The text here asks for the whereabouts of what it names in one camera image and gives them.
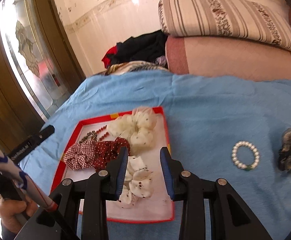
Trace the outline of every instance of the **blue blanket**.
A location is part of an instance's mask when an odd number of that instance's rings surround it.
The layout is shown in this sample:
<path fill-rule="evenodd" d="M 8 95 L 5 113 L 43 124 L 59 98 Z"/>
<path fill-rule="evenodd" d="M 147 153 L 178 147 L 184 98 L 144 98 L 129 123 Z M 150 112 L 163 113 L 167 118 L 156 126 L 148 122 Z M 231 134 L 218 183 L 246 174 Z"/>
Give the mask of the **blue blanket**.
<path fill-rule="evenodd" d="M 203 179 L 227 179 L 274 240 L 288 235 L 291 175 L 278 171 L 274 159 L 283 131 L 291 127 L 291 81 L 252 82 L 229 76 L 204 78 L 163 71 L 93 76 L 49 119 L 46 125 L 53 125 L 55 133 L 21 162 L 21 168 L 48 194 L 62 152 L 80 120 L 138 106 L 163 107 L 172 157 L 180 160 L 185 169 Z M 232 147 L 240 140 L 259 149 L 260 163 L 252 171 L 239 170 L 232 163 Z M 244 163 L 253 162 L 247 149 L 240 149 L 238 157 Z M 109 237 L 178 239 L 181 203 L 175 208 L 172 222 L 110 222 Z"/>

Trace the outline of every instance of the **finger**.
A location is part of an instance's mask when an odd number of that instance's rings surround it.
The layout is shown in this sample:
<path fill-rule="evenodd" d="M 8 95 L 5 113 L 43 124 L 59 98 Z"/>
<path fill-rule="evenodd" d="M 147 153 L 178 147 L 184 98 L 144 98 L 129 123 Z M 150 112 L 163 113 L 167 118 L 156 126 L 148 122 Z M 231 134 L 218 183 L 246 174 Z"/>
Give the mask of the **finger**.
<path fill-rule="evenodd" d="M 26 214 L 31 217 L 33 214 L 38 210 L 38 205 L 31 199 L 30 202 L 28 202 L 27 207 L 25 209 Z"/>
<path fill-rule="evenodd" d="M 22 226 L 15 218 L 15 214 L 19 214 L 26 209 L 24 201 L 6 200 L 0 203 L 0 217 L 2 224 L 12 233 L 17 234 Z"/>
<path fill-rule="evenodd" d="M 33 201 L 28 195 L 25 195 L 25 201 L 27 203 L 30 203 L 31 201 Z"/>
<path fill-rule="evenodd" d="M 18 200 L 5 200 L 0 202 L 0 215 L 4 217 L 13 216 L 19 214 L 26 209 L 25 201 Z"/>

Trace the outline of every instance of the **pillow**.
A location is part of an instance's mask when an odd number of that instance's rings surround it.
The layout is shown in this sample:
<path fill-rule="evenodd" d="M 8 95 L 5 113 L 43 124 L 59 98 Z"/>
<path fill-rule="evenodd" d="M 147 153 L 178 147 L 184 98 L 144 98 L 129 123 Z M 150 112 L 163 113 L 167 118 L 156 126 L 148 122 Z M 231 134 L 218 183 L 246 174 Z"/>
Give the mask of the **pillow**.
<path fill-rule="evenodd" d="M 166 43 L 169 71 L 206 77 L 236 76 L 252 81 L 291 80 L 291 52 L 246 39 L 197 36 Z"/>
<path fill-rule="evenodd" d="M 270 8 L 246 0 L 160 0 L 164 33 L 220 35 L 273 44 L 291 51 L 291 28 Z"/>

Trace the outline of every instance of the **pearl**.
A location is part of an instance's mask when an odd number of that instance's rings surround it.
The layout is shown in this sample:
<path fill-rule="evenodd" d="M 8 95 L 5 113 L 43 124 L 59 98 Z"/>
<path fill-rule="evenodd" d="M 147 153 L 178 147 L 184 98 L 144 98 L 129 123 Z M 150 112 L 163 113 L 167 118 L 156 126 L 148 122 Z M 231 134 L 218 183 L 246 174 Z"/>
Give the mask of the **pearl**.
<path fill-rule="evenodd" d="M 238 150 L 238 147 L 240 146 L 248 147 L 250 150 L 252 150 L 253 155 L 254 155 L 254 162 L 251 165 L 249 165 L 248 170 L 254 169 L 259 163 L 260 156 L 259 156 L 258 149 L 252 143 L 248 141 L 239 141 L 238 143 L 235 144 L 235 146 L 232 149 L 232 154 L 231 154 L 232 161 L 239 169 L 248 168 L 248 165 L 241 163 L 237 158 L 237 150 Z"/>

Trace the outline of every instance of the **clothes pile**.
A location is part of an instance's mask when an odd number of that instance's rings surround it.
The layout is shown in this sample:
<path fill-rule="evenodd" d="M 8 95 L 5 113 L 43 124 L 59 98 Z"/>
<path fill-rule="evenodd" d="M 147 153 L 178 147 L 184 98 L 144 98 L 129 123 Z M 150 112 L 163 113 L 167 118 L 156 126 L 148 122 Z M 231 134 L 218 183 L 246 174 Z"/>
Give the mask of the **clothes pile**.
<path fill-rule="evenodd" d="M 106 52 L 102 59 L 104 67 L 107 69 L 105 74 L 117 73 L 118 70 L 122 74 L 138 70 L 167 69 L 166 41 L 167 35 L 158 30 L 118 42 L 116 46 Z"/>

